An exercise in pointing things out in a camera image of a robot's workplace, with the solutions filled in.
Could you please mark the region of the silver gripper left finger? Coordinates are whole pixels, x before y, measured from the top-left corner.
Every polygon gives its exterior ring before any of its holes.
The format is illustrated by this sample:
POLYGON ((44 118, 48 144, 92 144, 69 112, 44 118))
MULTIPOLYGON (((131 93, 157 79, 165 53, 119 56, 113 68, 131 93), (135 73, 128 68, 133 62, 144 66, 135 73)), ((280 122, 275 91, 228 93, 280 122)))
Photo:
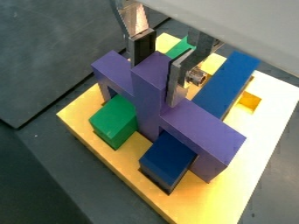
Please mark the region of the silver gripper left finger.
POLYGON ((156 31, 149 27, 144 6, 136 0, 109 0, 119 22, 131 67, 135 67, 153 52, 156 31))

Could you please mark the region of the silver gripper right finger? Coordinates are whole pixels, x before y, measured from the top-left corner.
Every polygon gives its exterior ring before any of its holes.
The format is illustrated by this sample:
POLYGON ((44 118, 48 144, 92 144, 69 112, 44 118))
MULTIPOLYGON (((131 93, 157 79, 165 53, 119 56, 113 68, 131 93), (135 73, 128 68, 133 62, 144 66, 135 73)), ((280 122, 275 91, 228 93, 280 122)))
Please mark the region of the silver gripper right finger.
POLYGON ((165 102, 175 107, 185 98, 188 84, 199 86, 205 80, 201 62, 223 46, 223 42, 204 32, 189 28, 188 35, 167 52, 172 59, 168 68, 165 102))

